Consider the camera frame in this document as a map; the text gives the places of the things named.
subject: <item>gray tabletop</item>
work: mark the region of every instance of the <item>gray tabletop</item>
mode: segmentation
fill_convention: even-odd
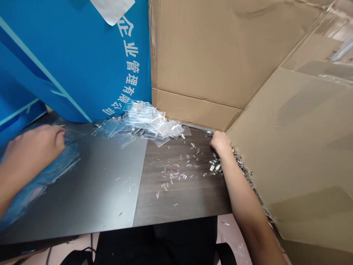
[[[132,227],[147,140],[137,137],[119,149],[91,136],[92,124],[66,127],[79,135],[81,160],[0,234],[0,244]]]
[[[38,123],[52,123],[55,118],[46,115]],[[224,178],[202,177],[212,157],[205,131],[191,128],[192,136],[171,140],[160,148],[137,137],[119,149],[114,140],[92,136],[92,124],[66,128],[77,140],[81,160],[0,233],[0,245],[231,213]],[[191,142],[200,148],[199,160],[193,161],[199,168],[186,167],[185,155],[194,152]],[[172,160],[189,178],[157,200],[156,192],[166,180],[161,171]]]

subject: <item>white paper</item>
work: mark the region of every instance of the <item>white paper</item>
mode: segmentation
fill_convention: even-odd
[[[114,26],[135,4],[135,0],[90,0],[104,20]]]

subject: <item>chinese characters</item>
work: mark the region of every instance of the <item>chinese characters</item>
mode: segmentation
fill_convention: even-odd
[[[135,45],[135,42],[133,41],[132,37],[132,32],[133,32],[133,23],[131,23],[125,16],[123,16],[119,21],[118,21],[118,28],[120,31],[120,35],[123,38],[124,42],[124,47],[125,47],[125,54],[126,57],[134,57],[133,61],[126,61],[127,66],[126,69],[128,71],[131,71],[131,73],[134,73],[132,75],[131,73],[128,73],[126,76],[126,81],[124,84],[124,88],[122,89],[122,92],[119,95],[119,98],[116,99],[116,101],[111,104],[110,108],[103,109],[102,111],[109,116],[115,113],[115,109],[122,109],[123,105],[126,104],[129,100],[132,94],[135,92],[135,89],[137,88],[137,83],[138,83],[138,76],[137,74],[139,73],[140,69],[139,66],[140,64],[137,62],[137,55],[139,53],[139,48]]]

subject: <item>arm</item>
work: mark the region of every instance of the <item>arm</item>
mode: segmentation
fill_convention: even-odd
[[[17,193],[65,149],[65,130],[43,125],[10,141],[0,164],[0,220]]]
[[[286,265],[267,217],[234,158],[229,137],[216,131],[210,145],[220,156],[232,212],[253,264]]]

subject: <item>floor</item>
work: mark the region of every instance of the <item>floor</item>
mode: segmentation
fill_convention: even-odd
[[[98,242],[99,233],[93,234],[93,248],[96,249]],[[251,259],[249,252],[246,248],[243,236],[240,232],[240,229],[237,223],[234,220],[232,214],[220,215],[218,216],[218,237],[217,243],[227,242],[232,248],[237,265],[251,265]],[[57,245],[52,248],[49,265],[60,265],[63,259],[72,251],[72,250],[82,250],[90,246],[90,234],[82,235],[77,240]],[[289,265],[292,265],[286,255],[285,251],[281,248],[281,251],[288,261]],[[46,259],[48,256],[49,249],[45,252],[36,254],[30,257],[23,265],[45,265]],[[13,265],[15,262],[7,263],[6,265]]]

